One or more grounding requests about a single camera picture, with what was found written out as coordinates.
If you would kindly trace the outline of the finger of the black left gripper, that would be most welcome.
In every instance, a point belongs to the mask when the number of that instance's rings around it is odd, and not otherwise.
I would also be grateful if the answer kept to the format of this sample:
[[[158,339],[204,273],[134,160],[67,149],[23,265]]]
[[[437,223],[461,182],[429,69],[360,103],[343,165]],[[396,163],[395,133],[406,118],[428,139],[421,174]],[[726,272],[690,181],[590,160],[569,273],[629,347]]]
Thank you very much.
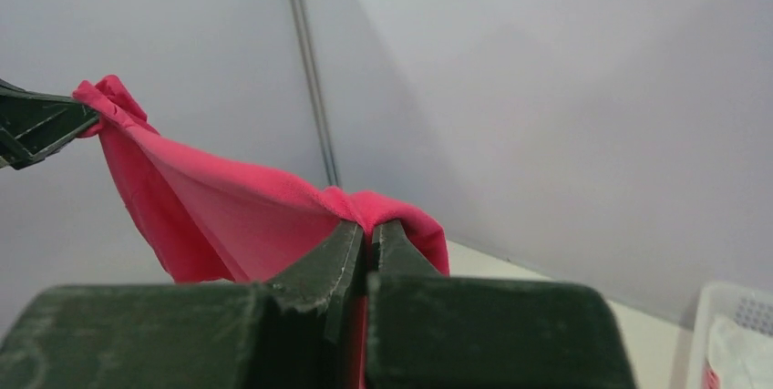
[[[58,153],[100,119],[72,97],[1,82],[1,167],[27,168]]]

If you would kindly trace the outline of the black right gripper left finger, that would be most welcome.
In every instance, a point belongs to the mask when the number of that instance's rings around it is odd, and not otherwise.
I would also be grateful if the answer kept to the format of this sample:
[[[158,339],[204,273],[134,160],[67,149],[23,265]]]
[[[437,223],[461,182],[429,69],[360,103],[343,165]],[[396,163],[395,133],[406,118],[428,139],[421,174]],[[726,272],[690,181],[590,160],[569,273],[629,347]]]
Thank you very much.
[[[69,285],[1,344],[4,388],[346,388],[365,268],[350,221],[265,283]]]

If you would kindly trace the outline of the pink t-shirt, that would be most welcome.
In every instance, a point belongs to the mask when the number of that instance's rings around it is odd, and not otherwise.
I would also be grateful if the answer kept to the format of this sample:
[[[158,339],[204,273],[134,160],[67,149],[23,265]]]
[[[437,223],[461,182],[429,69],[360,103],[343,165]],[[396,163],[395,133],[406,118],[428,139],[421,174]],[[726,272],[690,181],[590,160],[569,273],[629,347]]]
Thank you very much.
[[[299,261],[342,221],[364,233],[365,268],[356,298],[346,388],[366,384],[368,274],[375,229],[399,221],[408,239],[448,272],[442,227],[426,212],[373,191],[318,189],[292,173],[213,156],[163,137],[117,77],[83,82],[76,101],[100,119],[101,142],[129,216],[175,285],[265,283]]]

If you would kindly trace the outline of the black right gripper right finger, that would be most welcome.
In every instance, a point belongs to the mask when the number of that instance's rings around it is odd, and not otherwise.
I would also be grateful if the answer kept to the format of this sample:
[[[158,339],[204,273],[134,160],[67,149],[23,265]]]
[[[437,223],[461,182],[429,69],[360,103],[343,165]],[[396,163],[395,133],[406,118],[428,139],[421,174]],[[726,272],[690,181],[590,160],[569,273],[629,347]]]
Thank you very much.
[[[372,238],[371,388],[633,388],[613,311],[571,282],[448,277],[397,220]]]

